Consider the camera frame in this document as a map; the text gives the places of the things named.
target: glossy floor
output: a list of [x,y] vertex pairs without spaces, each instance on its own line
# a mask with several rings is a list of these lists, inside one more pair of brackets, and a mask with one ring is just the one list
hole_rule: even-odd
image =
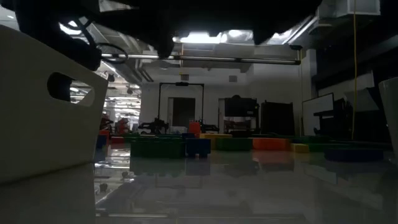
[[110,155],[94,169],[2,186],[0,223],[398,222],[390,153],[385,161],[352,164],[326,161],[322,153],[132,161],[122,149]]

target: whiteboard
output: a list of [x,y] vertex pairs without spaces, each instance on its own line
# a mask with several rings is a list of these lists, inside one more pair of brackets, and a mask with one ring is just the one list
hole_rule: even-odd
[[314,128],[320,129],[319,117],[314,113],[333,110],[333,94],[320,96],[303,102],[303,127],[304,135],[314,136]]

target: doorway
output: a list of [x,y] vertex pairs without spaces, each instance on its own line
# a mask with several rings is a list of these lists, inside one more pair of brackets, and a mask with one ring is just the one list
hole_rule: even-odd
[[169,98],[168,121],[171,126],[189,128],[189,122],[195,120],[194,98]]

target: yellow block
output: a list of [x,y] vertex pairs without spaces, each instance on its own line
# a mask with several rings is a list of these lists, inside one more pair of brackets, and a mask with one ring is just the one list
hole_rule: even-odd
[[297,153],[309,153],[310,152],[310,148],[306,144],[292,143],[291,147],[292,147],[293,152],[297,152]]
[[211,150],[215,150],[216,149],[216,139],[232,138],[232,134],[200,134],[200,138],[210,139]]

